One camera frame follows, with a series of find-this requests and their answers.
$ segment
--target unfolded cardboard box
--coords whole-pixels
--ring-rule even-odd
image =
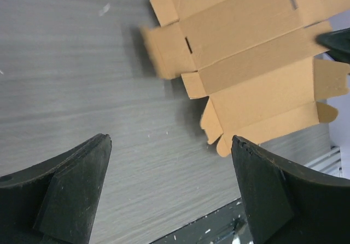
[[[200,125],[230,153],[233,135],[263,143],[337,117],[318,102],[348,93],[349,65],[317,60],[315,36],[350,0],[150,0],[160,27],[143,28],[160,78],[209,96]]]

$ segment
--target gray table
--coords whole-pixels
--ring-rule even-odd
[[[137,29],[155,24],[148,0],[0,0],[0,175],[110,134],[91,243],[148,243],[240,196],[200,130],[205,100],[155,78]],[[308,162],[328,127],[264,146]]]

